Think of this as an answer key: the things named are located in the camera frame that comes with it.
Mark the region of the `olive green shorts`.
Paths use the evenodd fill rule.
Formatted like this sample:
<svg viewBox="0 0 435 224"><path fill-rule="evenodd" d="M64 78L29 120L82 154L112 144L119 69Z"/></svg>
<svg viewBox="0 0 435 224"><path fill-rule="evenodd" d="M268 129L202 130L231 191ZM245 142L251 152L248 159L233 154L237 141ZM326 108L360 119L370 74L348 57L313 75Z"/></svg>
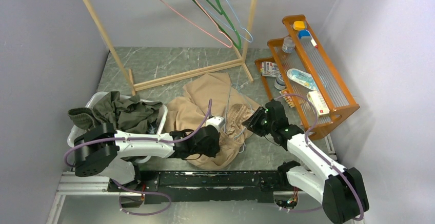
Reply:
<svg viewBox="0 0 435 224"><path fill-rule="evenodd" d="M157 121L162 106L159 101L142 101L139 95L122 99L119 91L111 91L91 108L70 109L68 116L83 130L110 123L117 130L146 134L147 124Z"/></svg>

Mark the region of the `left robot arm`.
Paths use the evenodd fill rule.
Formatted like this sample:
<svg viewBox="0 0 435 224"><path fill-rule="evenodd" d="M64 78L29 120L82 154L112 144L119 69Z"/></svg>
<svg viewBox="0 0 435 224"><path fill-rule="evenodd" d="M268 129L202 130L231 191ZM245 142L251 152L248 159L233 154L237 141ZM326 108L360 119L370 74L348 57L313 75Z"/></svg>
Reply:
<svg viewBox="0 0 435 224"><path fill-rule="evenodd" d="M116 130L110 123L100 125L74 140L75 175L102 175L135 191L142 184L137 158L160 157L187 160L190 156L215 157L220 151L224 121L211 119L199 129L164 134L132 134Z"/></svg>

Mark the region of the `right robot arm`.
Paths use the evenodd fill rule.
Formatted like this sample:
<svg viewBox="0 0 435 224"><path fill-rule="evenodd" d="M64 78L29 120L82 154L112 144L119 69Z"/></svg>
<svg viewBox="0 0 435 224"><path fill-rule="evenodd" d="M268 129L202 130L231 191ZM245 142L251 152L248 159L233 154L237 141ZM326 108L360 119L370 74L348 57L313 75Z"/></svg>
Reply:
<svg viewBox="0 0 435 224"><path fill-rule="evenodd" d="M296 187L306 192L321 204L332 223L364 218L369 202L361 172L333 160L300 127L290 124L280 101L259 107L242 124L257 136L271 135L277 145L303 162L279 166L276 181L282 190Z"/></svg>

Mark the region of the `light blue wire hanger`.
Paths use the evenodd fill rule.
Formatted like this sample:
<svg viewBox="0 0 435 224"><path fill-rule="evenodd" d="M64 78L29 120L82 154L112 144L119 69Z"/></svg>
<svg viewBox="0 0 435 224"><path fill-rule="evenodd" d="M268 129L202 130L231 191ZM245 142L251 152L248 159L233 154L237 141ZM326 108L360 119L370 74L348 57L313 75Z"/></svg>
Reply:
<svg viewBox="0 0 435 224"><path fill-rule="evenodd" d="M220 0L221 4L225 10L225 12L228 14L229 18L233 22L235 28L238 30L238 32L241 35L241 39L245 42L251 43L254 40L254 37L252 36L250 29L248 29L241 21L238 13L236 12L233 4L230 0ZM212 10L211 6L206 3L205 5L208 10ZM222 26L225 31L230 35L231 38L235 40L235 34L233 31L231 31L228 27Z"/></svg>

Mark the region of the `pink wire hanger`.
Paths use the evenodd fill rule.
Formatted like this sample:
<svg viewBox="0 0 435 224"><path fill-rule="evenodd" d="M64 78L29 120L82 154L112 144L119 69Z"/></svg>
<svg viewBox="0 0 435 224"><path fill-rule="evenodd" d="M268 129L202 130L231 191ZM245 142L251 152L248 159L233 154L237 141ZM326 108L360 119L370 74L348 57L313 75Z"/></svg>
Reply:
<svg viewBox="0 0 435 224"><path fill-rule="evenodd" d="M154 0L154 5L151 29L157 45L227 49L233 46L211 15L192 0Z"/></svg>

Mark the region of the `beige shorts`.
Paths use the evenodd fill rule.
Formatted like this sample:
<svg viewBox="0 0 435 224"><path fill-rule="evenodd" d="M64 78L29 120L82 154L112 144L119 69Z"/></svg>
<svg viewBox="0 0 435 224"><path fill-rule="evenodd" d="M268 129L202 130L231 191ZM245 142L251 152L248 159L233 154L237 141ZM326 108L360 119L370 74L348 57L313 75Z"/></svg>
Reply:
<svg viewBox="0 0 435 224"><path fill-rule="evenodd" d="M231 79L227 73L208 73L184 85L183 96L176 97L167 104L168 113L164 125L166 132L184 129L196 129L203 121L212 100L211 114L224 118L225 105ZM258 103L247 97L255 111ZM224 134L220 135L220 152L216 157L193 155L189 163L205 170L218 170L228 166L238 155L239 145Z"/></svg>

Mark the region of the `green hanger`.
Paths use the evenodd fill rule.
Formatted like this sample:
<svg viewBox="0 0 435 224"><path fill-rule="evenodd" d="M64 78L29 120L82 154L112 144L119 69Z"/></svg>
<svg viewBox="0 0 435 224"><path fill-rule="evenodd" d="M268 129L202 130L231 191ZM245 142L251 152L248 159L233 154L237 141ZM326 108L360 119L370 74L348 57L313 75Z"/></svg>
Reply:
<svg viewBox="0 0 435 224"><path fill-rule="evenodd" d="M217 25L219 32L223 33L238 50L242 47L242 39L238 30L235 28L233 22L225 12L220 0L205 0L205 2L211 6L212 10L200 3L198 0L192 0L193 3L202 10L202 12L211 18L211 20ZM228 27L235 34L235 40L225 31L222 26Z"/></svg>

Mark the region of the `white plastic laundry basket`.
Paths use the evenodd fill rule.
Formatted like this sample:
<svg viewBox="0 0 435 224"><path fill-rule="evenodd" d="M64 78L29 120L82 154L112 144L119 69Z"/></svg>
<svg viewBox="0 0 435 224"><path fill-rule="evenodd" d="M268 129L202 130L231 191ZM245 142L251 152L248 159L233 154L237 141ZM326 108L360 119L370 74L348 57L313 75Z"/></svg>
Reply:
<svg viewBox="0 0 435 224"><path fill-rule="evenodd" d="M86 104L86 108L91 108L97 101L99 101L105 94L108 92L98 92L94 94L91 100ZM121 95L121 98L130 98L130 96ZM167 107L163 104L160 108L160 112L157 118L157 122L159 124L157 134L138 134L138 133L128 133L129 138L135 138L138 136L139 138L159 138L159 142L149 142L145 149L137 149L137 148L127 148L127 153L122 153L120 158L123 160L133 160L134 162L141 164L147 162L151 157L160 157L160 158L168 158L174 152L173 144L167 144L163 141L170 139L169 134L162 133L163 127L166 121L166 115L168 113ZM88 130L83 130L73 126L70 135L68 136L68 145L70 147L74 147L74 140L78 138L80 135L83 135Z"/></svg>

